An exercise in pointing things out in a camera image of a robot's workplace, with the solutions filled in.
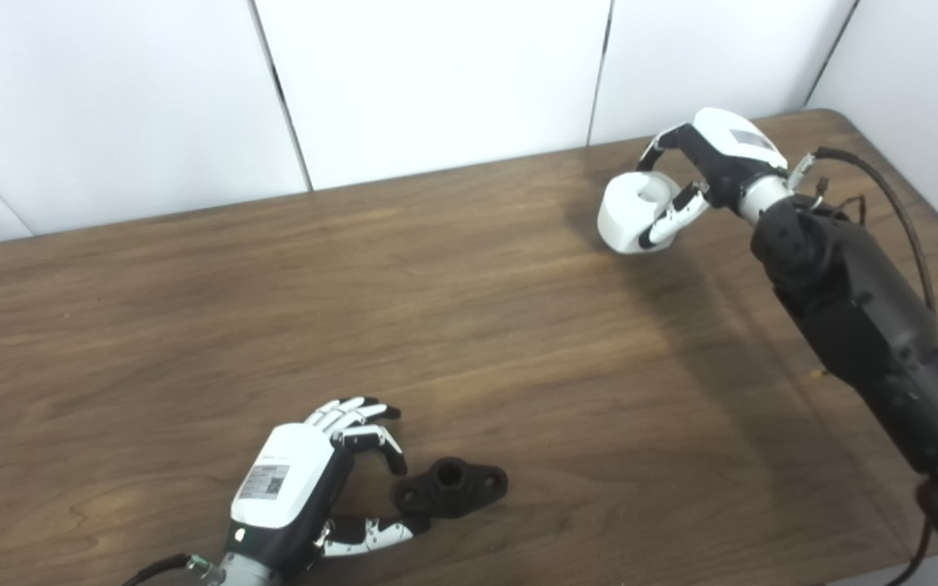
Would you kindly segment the white and black left hand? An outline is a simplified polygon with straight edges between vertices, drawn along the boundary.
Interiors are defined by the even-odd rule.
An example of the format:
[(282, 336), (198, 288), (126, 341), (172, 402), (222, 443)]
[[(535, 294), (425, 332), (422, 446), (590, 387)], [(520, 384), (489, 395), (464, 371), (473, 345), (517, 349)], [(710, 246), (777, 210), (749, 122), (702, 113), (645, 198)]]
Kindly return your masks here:
[(332, 512), (361, 453), (375, 450), (391, 474), (406, 474), (405, 453), (383, 425), (399, 416), (398, 408), (358, 396), (276, 426), (230, 506), (224, 584), (282, 585), (322, 559), (367, 555), (431, 530), (420, 515)]

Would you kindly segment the white and black right hand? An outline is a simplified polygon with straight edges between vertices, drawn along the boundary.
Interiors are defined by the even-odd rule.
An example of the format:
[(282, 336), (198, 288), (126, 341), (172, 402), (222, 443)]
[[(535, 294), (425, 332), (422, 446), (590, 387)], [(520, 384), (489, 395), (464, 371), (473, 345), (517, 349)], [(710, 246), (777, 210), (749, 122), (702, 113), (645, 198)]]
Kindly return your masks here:
[(793, 196), (785, 156), (755, 124), (733, 112), (705, 107), (692, 121), (654, 136), (637, 171), (654, 171), (668, 150), (680, 151), (701, 181), (689, 183), (660, 208), (638, 238), (644, 251), (666, 247), (709, 208), (728, 208), (756, 224), (767, 208)]

